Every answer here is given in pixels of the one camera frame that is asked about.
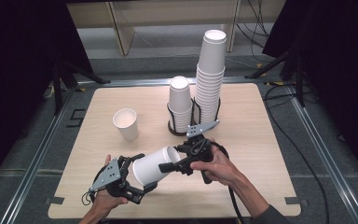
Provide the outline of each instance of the human hand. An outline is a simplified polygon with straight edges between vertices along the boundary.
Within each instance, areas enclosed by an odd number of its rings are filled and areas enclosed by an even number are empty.
[[[111,156],[107,155],[105,165],[110,161]],[[99,190],[95,197],[94,204],[80,223],[97,223],[99,220],[107,217],[112,209],[128,202],[129,201],[126,198],[111,196],[106,189]]]
[[[211,180],[232,187],[237,179],[243,177],[243,174],[217,146],[212,145],[211,151],[212,161],[193,161],[190,164],[191,169],[205,171],[206,176]]]

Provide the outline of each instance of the person's left hand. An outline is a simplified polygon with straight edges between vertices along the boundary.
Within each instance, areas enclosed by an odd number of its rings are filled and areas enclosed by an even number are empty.
[[[107,155],[105,165],[111,161],[111,156]],[[123,197],[113,197],[106,189],[99,190],[95,197],[94,204],[88,213],[83,217],[80,223],[97,223],[99,220],[107,217],[110,211],[121,204],[126,204],[129,201]]]

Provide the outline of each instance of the wooden table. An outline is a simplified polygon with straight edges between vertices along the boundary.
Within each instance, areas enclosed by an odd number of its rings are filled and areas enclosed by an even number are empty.
[[[195,86],[191,86],[192,96]],[[72,153],[62,174],[55,197],[63,204],[52,204],[51,218],[83,217],[90,209],[81,202],[103,166],[107,154],[130,157],[148,155],[162,147],[177,146],[186,138],[172,135],[167,128],[166,104],[169,86],[98,89],[89,104]],[[285,216],[297,216],[299,204],[286,204],[285,197],[296,197],[282,153],[255,84],[224,84],[221,90],[220,124],[205,136],[224,146],[231,160],[245,173],[267,201]],[[125,141],[112,123],[121,108],[138,114],[139,137]],[[132,175],[128,180],[141,186]],[[243,216],[250,216],[237,199]],[[141,204],[121,205],[114,218],[192,218],[235,217],[227,187],[213,182],[205,185],[200,172],[191,176],[171,173],[158,187],[145,195]]]

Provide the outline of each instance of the person's right hand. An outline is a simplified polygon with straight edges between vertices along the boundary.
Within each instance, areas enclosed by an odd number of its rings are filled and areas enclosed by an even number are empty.
[[[190,164],[191,169],[205,171],[206,176],[211,180],[232,187],[243,174],[217,146],[212,145],[211,151],[213,153],[212,161],[193,161]]]

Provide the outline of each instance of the stack of paper cups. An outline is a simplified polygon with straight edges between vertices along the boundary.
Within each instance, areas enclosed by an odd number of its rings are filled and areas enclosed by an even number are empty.
[[[225,74],[226,34],[210,30],[203,37],[197,64],[194,121],[214,121],[219,108],[220,88]]]
[[[176,133],[185,133],[191,122],[193,103],[187,78],[174,77],[170,85],[170,127]]]

